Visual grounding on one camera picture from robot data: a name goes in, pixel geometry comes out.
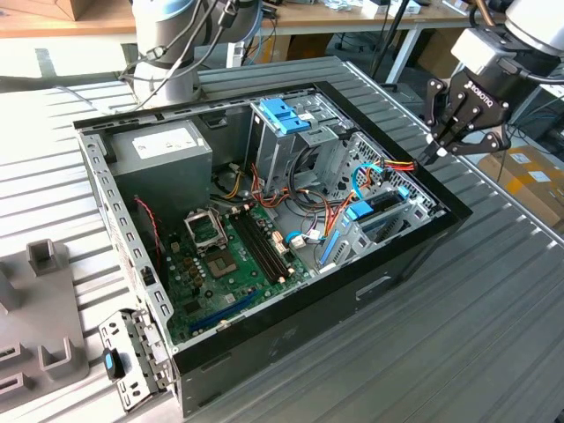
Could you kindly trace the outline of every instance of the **gray holder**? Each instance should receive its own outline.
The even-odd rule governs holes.
[[[67,249],[0,257],[0,412],[84,378],[89,366]]]

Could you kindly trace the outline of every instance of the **blue plastic latch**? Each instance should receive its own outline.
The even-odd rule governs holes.
[[[106,368],[109,370],[114,366],[114,360],[112,359],[112,354],[106,354]]]
[[[403,185],[397,187],[397,192],[399,192],[399,195],[403,198],[407,198],[409,196],[409,190]]]
[[[352,220],[356,220],[365,216],[374,210],[368,205],[366,201],[359,201],[348,206],[346,209],[346,214],[351,217]]]
[[[261,109],[285,135],[308,130],[310,127],[309,122],[302,121],[293,108],[281,99],[262,100]]]

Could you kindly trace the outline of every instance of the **black knob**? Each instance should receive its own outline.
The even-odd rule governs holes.
[[[121,379],[125,376],[122,361],[120,360],[120,356],[115,348],[113,350],[104,348],[102,359],[104,361],[106,373],[108,373],[108,377],[111,381]]]

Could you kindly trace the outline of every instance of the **capacitor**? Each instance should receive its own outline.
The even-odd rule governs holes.
[[[204,279],[201,276],[196,276],[194,278],[194,286],[199,288],[200,286],[202,286],[204,284]]]

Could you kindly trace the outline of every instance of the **table surface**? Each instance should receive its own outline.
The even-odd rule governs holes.
[[[404,24],[433,22],[463,22],[467,18],[433,0],[429,7],[422,7],[418,15],[406,15]],[[70,35],[105,35],[135,33],[135,21],[128,0],[97,0],[78,22],[51,19],[20,11],[0,8],[0,38],[47,37]],[[360,8],[351,11],[333,11],[323,4],[284,4],[278,7],[278,27],[293,26],[361,26],[382,23],[384,17],[367,18]],[[271,28],[265,20],[263,27]]]
[[[417,157],[415,117],[335,57],[200,72],[213,99],[317,80],[332,83]],[[107,108],[121,83],[76,88]],[[90,374],[1,421],[115,421],[124,413],[101,362],[97,326],[132,307],[98,213],[71,122],[100,115],[68,93],[0,95],[0,256],[43,238],[70,252]],[[197,412],[199,422],[553,421],[564,404],[564,248],[475,167],[428,168],[473,211],[401,286]],[[135,421],[178,422],[166,393]]]

